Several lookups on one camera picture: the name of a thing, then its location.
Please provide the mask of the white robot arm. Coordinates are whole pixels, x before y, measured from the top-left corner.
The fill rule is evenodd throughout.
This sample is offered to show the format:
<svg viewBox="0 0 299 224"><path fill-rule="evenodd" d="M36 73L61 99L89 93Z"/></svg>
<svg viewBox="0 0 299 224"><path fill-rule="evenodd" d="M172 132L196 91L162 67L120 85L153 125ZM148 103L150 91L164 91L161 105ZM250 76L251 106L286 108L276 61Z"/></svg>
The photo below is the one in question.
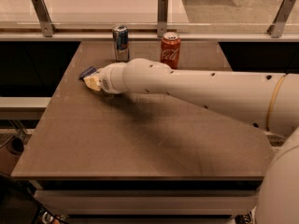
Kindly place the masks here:
<svg viewBox="0 0 299 224"><path fill-rule="evenodd" d="M94 91L166 94L286 139L268 166L255 224L299 224L299 75L176 70L148 59L90 67Z"/></svg>

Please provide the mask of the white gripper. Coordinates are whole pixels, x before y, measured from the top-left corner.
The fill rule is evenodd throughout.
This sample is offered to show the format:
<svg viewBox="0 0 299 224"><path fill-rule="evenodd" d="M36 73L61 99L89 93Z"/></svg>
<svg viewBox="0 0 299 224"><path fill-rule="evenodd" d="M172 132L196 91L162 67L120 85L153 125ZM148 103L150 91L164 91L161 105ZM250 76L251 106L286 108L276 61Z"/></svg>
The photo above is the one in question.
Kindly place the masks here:
<svg viewBox="0 0 299 224"><path fill-rule="evenodd" d="M119 94L126 91L122 73L125 63L112 63L99 69L99 75L83 78L86 86L93 91L104 90L107 93Z"/></svg>

